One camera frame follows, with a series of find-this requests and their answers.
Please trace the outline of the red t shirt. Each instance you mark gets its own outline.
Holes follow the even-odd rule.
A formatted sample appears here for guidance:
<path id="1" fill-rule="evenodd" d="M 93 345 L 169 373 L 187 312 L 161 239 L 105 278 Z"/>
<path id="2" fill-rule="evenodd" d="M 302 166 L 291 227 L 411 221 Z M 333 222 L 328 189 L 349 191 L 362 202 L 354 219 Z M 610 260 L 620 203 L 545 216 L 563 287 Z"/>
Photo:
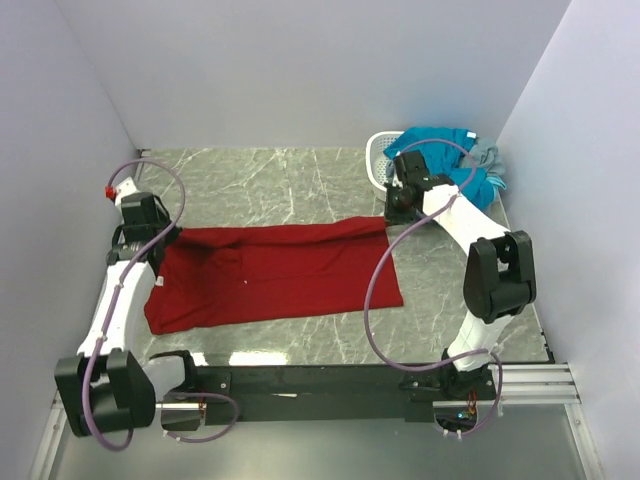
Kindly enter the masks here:
<path id="1" fill-rule="evenodd" d="M 186 228 L 166 250 L 144 314 L 154 335 L 359 311 L 389 241 L 381 217 Z"/>

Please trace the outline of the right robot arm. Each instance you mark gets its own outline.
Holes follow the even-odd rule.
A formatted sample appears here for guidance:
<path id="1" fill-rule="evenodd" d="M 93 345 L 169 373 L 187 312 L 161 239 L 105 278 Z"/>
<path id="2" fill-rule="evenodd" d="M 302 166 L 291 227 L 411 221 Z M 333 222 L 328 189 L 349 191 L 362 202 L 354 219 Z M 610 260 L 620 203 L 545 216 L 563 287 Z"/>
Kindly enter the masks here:
<path id="1" fill-rule="evenodd" d="M 461 355 L 491 350 L 511 320 L 535 300 L 532 241 L 526 232 L 512 232 L 491 220 L 448 176 L 430 172 L 420 152 L 396 156 L 394 167 L 397 181 L 385 185 L 387 223 L 406 224 L 431 214 L 467 257 L 467 314 L 442 356 L 455 361 L 442 367 L 438 377 L 442 393 L 460 399 L 479 384 L 489 362 L 488 354 Z"/>

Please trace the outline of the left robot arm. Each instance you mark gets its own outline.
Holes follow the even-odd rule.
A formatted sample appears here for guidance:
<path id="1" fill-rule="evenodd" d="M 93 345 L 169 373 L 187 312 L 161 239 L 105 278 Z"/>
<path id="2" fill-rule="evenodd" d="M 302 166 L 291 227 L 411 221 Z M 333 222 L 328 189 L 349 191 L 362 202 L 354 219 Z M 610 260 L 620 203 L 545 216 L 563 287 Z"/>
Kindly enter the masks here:
<path id="1" fill-rule="evenodd" d="M 147 427 L 157 402 L 168 394 L 186 402 L 200 388 L 188 351 L 161 353 L 142 366 L 130 349 L 135 325 L 158 284 L 165 247 L 180 229 L 150 192 L 118 193 L 114 202 L 122 222 L 107 254 L 91 327 L 77 353 L 59 360 L 54 372 L 71 430 L 78 437 Z"/>

